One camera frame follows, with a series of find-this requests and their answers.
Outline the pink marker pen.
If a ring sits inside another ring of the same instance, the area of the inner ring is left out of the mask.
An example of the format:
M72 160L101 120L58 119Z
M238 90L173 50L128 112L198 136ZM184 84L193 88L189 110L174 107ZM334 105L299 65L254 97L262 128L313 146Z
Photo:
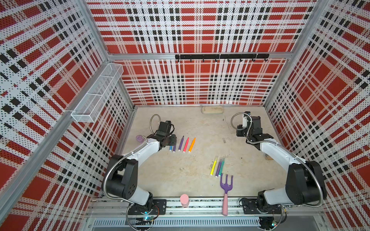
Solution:
M187 138L184 149L183 149L184 153L187 151L188 143L189 143L189 137Z

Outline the orange marker pen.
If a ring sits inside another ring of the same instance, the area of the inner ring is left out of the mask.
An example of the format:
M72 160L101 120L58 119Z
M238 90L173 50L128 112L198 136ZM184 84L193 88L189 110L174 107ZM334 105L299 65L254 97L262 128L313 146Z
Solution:
M189 152L189 153L191 153L191 152L192 152L192 149L193 149L193 147L194 147L195 141L196 141L196 138L194 138L194 139L193 139L193 141L192 141L192 143L191 143L191 145L190 145L190 148L189 148L189 150L188 150L188 152Z

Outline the yellow marker pen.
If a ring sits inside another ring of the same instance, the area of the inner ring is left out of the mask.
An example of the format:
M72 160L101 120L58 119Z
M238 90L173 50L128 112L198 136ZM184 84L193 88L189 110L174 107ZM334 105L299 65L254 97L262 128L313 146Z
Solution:
M217 161L218 161L218 157L215 157L215 159L214 159L214 161L213 161L213 165L212 165L211 171L210 171L210 175L211 175L211 176L213 176L213 175L214 175Z

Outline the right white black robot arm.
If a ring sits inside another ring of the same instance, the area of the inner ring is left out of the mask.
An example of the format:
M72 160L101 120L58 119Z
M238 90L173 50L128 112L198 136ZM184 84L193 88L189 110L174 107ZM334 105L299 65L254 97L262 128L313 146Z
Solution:
M285 186L260 191L256 207L267 214L273 206L306 206L318 208L327 198L323 171L316 161L301 158L281 145L274 137L263 132L261 118L241 112L242 124L234 127L238 137L245 137L246 143L271 157L287 173Z

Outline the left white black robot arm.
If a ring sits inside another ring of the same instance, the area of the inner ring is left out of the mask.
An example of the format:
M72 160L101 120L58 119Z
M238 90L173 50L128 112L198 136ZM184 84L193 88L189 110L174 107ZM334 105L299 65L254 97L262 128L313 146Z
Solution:
M140 213L152 211L153 194L138 186L139 167L151 156L167 146L175 145L175 126L169 121L159 121L156 131L151 130L138 147L123 155L113 155L102 183L103 194L113 200L122 200L138 208Z

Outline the purple smiley toy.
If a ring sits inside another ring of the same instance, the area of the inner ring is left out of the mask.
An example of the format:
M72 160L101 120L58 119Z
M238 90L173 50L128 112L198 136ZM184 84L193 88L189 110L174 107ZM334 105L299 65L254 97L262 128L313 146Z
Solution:
M136 140L139 142L139 143L143 143L144 142L144 137L142 135L137 135L136 136Z

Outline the pink cylindrical cup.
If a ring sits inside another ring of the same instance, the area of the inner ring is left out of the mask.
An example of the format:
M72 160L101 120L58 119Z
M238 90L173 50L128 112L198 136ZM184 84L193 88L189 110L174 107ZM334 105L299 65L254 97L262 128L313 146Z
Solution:
M187 194L182 194L180 196L180 203L181 203L182 207L187 208L189 206L189 202L190 202L190 200L189 200L189 196Z

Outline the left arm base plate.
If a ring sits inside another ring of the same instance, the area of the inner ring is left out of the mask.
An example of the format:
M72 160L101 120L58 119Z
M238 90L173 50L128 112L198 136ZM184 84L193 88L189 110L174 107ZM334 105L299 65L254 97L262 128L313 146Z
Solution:
M166 208L166 199L150 199L145 205L135 203L128 210L128 215L165 215Z

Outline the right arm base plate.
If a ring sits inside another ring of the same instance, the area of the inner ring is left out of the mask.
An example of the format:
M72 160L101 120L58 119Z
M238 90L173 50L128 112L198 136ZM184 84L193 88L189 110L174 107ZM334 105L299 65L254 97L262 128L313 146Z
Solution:
M241 198L239 206L242 207L244 214L280 214L279 205L269 205L258 198Z

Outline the black hook rail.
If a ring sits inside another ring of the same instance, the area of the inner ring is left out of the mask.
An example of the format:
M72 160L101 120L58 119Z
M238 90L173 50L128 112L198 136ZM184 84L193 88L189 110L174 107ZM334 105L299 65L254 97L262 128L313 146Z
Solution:
M219 59L263 59L267 60L270 54L177 54L175 55L176 60L219 60Z

